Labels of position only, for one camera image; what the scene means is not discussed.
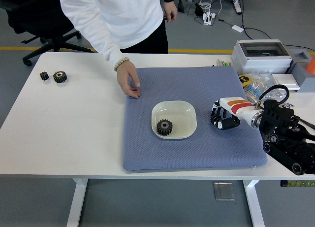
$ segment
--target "person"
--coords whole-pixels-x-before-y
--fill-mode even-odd
[[[174,0],[60,0],[64,14],[92,47],[109,60],[125,95],[138,98],[136,67],[123,53],[165,53],[167,22],[177,18]],[[132,78],[136,88],[131,87]]]

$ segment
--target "small gear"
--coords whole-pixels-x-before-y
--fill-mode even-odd
[[[157,132],[163,136],[168,136],[173,131],[173,124],[169,120],[161,120],[157,124]]]
[[[54,80],[56,83],[63,83],[65,80],[67,80],[67,75],[63,71],[58,71],[54,73]]]
[[[49,79],[49,76],[48,76],[48,73],[47,72],[41,72],[40,74],[39,74],[39,76],[41,77],[41,79],[42,80],[47,80],[47,79]]]

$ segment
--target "chair wheel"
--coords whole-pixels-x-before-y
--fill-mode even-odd
[[[30,60],[23,61],[26,66],[31,66],[32,62]]]

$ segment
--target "robotic arm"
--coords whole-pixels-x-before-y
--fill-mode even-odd
[[[263,93],[256,106],[241,97],[217,100],[212,107],[211,123],[227,130],[245,120],[252,128],[259,129],[267,154],[296,175],[315,174],[315,144],[306,142],[306,139],[315,141],[315,136],[299,124],[300,117],[294,115],[293,109],[279,107],[288,98],[288,90],[284,100],[267,99],[262,109],[260,101],[269,91]]]

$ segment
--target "cable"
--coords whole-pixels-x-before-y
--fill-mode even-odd
[[[269,93],[270,91],[272,91],[274,89],[278,89],[278,88],[284,89],[286,92],[286,95],[285,95],[285,98],[283,100],[279,101],[273,107],[276,107],[276,106],[279,106],[279,105],[285,103],[289,99],[290,92],[289,92],[289,89],[285,85],[282,85],[282,84],[277,84],[277,85],[274,85],[274,86],[271,86],[270,88],[268,88],[266,91],[263,92],[263,94],[260,95],[259,101],[261,101],[264,98],[264,96],[267,95],[267,93]]]
[[[246,36],[250,39],[250,40],[253,40],[253,38],[251,38],[248,34],[247,34],[247,32],[246,32],[246,28],[245,28],[245,26],[244,26],[244,0],[242,0],[242,25],[241,25],[241,28],[243,28],[244,29],[244,32],[245,32],[245,34],[246,34]]]
[[[295,45],[287,45],[287,44],[283,44],[284,46],[294,46],[294,47],[301,47],[301,48],[306,48],[306,49],[309,49],[311,51],[315,51],[313,50],[312,48],[308,48],[308,47],[305,47],[305,46],[295,46]]]
[[[256,31],[259,31],[259,32],[262,32],[263,34],[265,34],[267,37],[269,37],[270,39],[272,39],[267,33],[265,33],[264,31],[262,30],[259,30],[259,29],[254,29],[254,28],[243,28],[243,29],[253,29],[253,30],[256,30]]]
[[[196,18],[194,18],[194,21],[196,21],[197,23],[201,24],[201,25],[204,25],[204,23],[201,23],[197,20],[197,18],[199,18],[199,16],[197,16]]]
[[[191,8],[191,4],[188,3],[184,9],[184,11],[187,9],[187,7],[189,6],[189,9],[187,10],[187,16],[190,16],[190,15],[194,15],[194,14],[189,14],[189,11],[190,11],[190,8]]]
[[[205,10],[205,12],[210,12],[210,9],[211,9],[211,2],[212,0],[210,0],[210,3],[208,2],[201,2],[201,0],[198,0],[198,3],[200,5],[200,7]]]
[[[226,22],[226,21],[224,21],[224,19],[219,19],[218,18],[218,20],[219,20],[219,22],[224,22],[224,23],[226,23],[226,24],[229,24],[228,22]]]
[[[219,10],[217,16],[220,14],[221,10],[222,10],[222,3],[221,3],[222,0],[220,0],[220,5],[221,5],[221,9]]]

